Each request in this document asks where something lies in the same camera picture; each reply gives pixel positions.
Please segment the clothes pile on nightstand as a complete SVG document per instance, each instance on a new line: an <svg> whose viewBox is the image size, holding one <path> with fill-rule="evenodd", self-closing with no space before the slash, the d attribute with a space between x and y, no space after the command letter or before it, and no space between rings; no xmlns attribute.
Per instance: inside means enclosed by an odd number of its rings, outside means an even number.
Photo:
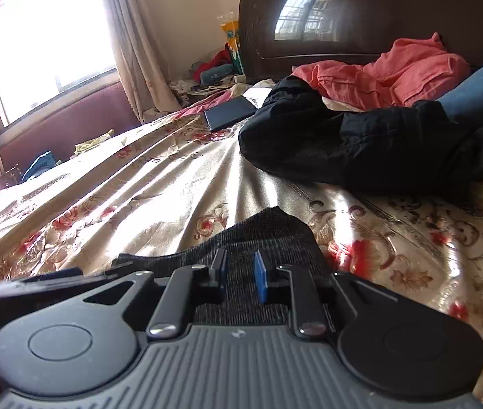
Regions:
<svg viewBox="0 0 483 409"><path fill-rule="evenodd" d="M240 54L228 43L211 60L193 63L188 73L188 78L178 78L168 84L182 107L244 81Z"/></svg>

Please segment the red pink garment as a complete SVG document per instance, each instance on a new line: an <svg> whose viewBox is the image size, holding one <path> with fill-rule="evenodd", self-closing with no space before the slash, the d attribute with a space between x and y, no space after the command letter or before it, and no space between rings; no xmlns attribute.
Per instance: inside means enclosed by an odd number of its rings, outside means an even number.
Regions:
<svg viewBox="0 0 483 409"><path fill-rule="evenodd" d="M462 56L449 53L434 33L426 40L397 39L367 65L326 60L299 65L292 75L323 97L370 111L436 100L471 75L471 68Z"/></svg>

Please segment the dark wooden headboard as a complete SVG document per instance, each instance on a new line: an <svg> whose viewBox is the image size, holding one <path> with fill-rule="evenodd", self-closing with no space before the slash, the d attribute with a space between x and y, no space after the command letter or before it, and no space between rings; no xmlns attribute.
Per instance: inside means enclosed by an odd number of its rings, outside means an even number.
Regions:
<svg viewBox="0 0 483 409"><path fill-rule="evenodd" d="M240 52L250 82L323 60L365 65L400 38L438 34L483 66L483 0L240 0Z"/></svg>

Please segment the black crumpled garment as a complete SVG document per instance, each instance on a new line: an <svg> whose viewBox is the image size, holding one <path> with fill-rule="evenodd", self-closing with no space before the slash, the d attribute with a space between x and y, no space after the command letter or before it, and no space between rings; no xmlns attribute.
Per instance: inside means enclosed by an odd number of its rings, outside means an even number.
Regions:
<svg viewBox="0 0 483 409"><path fill-rule="evenodd" d="M429 192L483 180L483 109L464 97L333 111L290 76L240 129L239 142L245 159L271 175L352 192Z"/></svg>

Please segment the maroon window bench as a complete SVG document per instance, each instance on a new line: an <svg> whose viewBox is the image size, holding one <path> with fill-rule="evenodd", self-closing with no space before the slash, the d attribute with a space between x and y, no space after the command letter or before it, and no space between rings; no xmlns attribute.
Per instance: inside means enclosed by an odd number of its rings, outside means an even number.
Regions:
<svg viewBox="0 0 483 409"><path fill-rule="evenodd" d="M0 131L0 156L5 170L29 168L50 151L65 161L75 146L112 129L121 134L140 126L132 112L118 72L107 71L36 107Z"/></svg>

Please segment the blue item on bench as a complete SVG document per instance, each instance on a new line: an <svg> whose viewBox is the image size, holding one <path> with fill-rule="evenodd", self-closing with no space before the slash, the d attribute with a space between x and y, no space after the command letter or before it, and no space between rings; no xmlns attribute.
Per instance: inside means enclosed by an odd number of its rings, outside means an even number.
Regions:
<svg viewBox="0 0 483 409"><path fill-rule="evenodd" d="M54 158L52 151L47 151L39 155L26 170L22 176L22 181L34 179L44 172L54 168L57 165L57 160Z"/></svg>

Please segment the yellow green cloth on bench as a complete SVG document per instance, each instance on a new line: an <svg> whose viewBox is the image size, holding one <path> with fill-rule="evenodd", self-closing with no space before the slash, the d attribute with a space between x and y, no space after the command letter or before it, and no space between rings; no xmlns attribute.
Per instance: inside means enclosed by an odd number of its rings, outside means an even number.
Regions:
<svg viewBox="0 0 483 409"><path fill-rule="evenodd" d="M79 156L80 154L83 154L86 151L90 151L94 149L95 147L99 146L101 143L112 138L114 135L115 135L114 129L109 129L107 132L105 132L105 134L102 134L97 138L92 138L92 139L86 140L83 143L76 144L73 157Z"/></svg>

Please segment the floral satin bedspread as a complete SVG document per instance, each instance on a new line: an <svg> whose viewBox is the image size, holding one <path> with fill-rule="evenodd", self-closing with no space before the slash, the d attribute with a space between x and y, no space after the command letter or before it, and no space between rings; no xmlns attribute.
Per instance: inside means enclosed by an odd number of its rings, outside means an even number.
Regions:
<svg viewBox="0 0 483 409"><path fill-rule="evenodd" d="M134 270L131 367L90 392L0 381L0 408L483 408L483 180L386 195L274 176L240 151L251 117L211 132L173 113L0 191L0 282L178 253L278 207L332 270L313 277L327 335L191 319L149 340L172 274Z"/></svg>

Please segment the dark grey checked pants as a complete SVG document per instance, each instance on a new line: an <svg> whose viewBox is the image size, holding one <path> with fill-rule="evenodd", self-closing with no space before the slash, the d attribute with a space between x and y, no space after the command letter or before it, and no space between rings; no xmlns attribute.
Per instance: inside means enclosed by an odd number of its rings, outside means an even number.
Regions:
<svg viewBox="0 0 483 409"><path fill-rule="evenodd" d="M262 303L260 288L274 297L272 283L281 280L279 266L298 266L315 279L332 273L307 224L281 208L267 208L218 233L207 241L178 253L164 256L119 254L112 265L128 263L136 271L152 271L158 277L176 269L210 265L218 250L227 252L227 288L219 304L201 304L192 321L199 325L259 326L288 322L290 298L277 304Z"/></svg>

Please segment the orange green box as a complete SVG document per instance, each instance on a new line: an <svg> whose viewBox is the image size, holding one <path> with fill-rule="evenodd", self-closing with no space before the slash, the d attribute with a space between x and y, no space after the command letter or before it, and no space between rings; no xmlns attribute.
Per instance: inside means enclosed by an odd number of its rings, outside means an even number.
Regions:
<svg viewBox="0 0 483 409"><path fill-rule="evenodd" d="M238 74L243 74L244 69L240 54L240 35L238 16L228 12L217 17L219 26L227 37L227 49L229 50L232 64Z"/></svg>

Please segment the right beige curtain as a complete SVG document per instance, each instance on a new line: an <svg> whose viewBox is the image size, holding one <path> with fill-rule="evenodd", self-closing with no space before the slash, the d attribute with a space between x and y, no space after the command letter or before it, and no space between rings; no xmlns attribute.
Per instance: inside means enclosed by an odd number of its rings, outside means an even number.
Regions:
<svg viewBox="0 0 483 409"><path fill-rule="evenodd" d="M141 123L180 109L147 35L137 0L105 0L113 54L122 87Z"/></svg>

